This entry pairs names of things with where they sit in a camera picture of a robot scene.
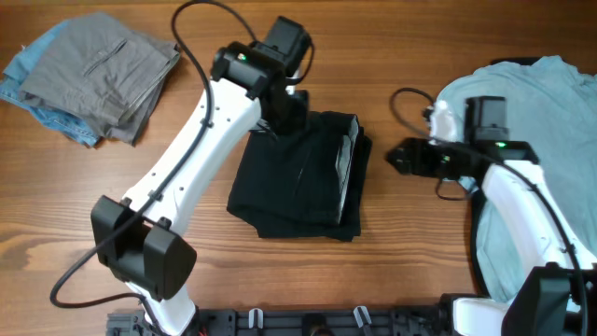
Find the black shorts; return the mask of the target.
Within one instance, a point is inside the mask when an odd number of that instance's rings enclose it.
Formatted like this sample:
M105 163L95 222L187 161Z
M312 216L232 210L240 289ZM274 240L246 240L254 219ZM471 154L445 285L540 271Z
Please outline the black shorts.
M228 212L261 238L361 233L360 204L372 147L354 114L313 112L290 135L252 133L229 195Z

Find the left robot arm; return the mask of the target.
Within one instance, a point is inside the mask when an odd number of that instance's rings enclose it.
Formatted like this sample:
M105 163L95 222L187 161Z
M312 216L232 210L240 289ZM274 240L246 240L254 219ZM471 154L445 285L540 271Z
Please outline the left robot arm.
M289 91L312 39L279 17L262 42L220 49L201 99L152 169L120 201L101 197L91 210L95 255L143 306L109 335L197 335L199 313L186 282L197 253L184 238L196 203L231 150L264 127L282 135L300 127L305 98Z

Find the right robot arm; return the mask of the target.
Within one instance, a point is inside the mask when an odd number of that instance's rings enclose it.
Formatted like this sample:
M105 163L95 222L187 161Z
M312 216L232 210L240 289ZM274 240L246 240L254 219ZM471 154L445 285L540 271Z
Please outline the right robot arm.
M596 258L576 234L551 195L531 145L512 141L506 100L472 97L465 119L448 104L430 100L420 130L391 109L413 131L386 154L402 175L437 182L471 177L506 223L526 279L508 303L446 295L440 331L450 335L593 335L596 332Z

